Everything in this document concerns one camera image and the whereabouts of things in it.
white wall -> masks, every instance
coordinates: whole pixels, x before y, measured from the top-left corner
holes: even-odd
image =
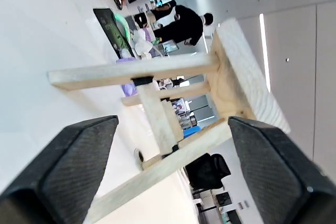
[[[334,105],[336,2],[317,6],[316,128],[314,160],[336,182]]]

white floor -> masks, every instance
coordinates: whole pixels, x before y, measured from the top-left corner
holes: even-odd
[[[66,125],[118,115],[107,171],[97,197],[139,172],[133,151],[158,153],[140,106],[125,108],[119,86],[65,92],[49,85],[54,69],[114,63],[117,59],[92,8],[112,0],[0,0],[0,191]],[[178,173],[100,223],[197,223]]]

wooden stool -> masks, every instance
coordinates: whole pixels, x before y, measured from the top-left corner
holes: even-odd
[[[206,74],[203,83],[163,91],[156,91],[152,83],[143,78],[159,80],[202,73]],[[231,115],[262,121],[285,133],[290,131],[279,105],[267,90],[264,76],[235,19],[225,21],[215,31],[209,54],[51,71],[48,78],[52,85],[65,90],[126,84],[134,80],[138,95],[122,98],[122,102],[126,106],[143,104],[160,148],[159,156],[144,162],[143,172],[92,204],[87,216],[89,223],[95,223],[206,151],[230,139],[227,120]],[[183,132],[171,103],[161,102],[160,99],[206,93],[211,94],[220,119],[183,140]]]

black jacket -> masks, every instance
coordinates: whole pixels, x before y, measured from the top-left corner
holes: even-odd
[[[177,5],[176,14],[180,16],[178,21],[155,30],[155,36],[162,38],[162,41],[174,40],[175,43],[190,40],[190,44],[195,46],[203,33],[203,21],[193,10]]]

wooden stool leg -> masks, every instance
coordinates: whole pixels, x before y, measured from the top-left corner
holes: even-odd
[[[93,202],[86,218],[87,223],[97,222],[176,170],[199,158],[206,150],[230,139],[231,136],[227,123],[218,121],[181,141],[186,142],[183,148]]]
[[[137,86],[136,90],[159,146],[160,154],[170,154],[173,151],[172,147],[177,144],[178,140],[153,83]]]
[[[210,86],[207,81],[191,84],[187,87],[179,87],[174,89],[167,90],[158,90],[157,94],[160,99],[169,98],[171,100],[183,98],[183,97],[193,97],[196,95],[207,94],[210,92]],[[138,95],[133,95],[131,97],[121,98],[122,103],[125,106],[134,106],[141,104],[140,98]]]
[[[48,78],[52,85],[70,91],[127,84],[131,79],[146,76],[153,76],[156,80],[181,74],[192,76],[216,71],[218,67],[219,61],[215,55],[179,55],[172,58],[50,71]]]

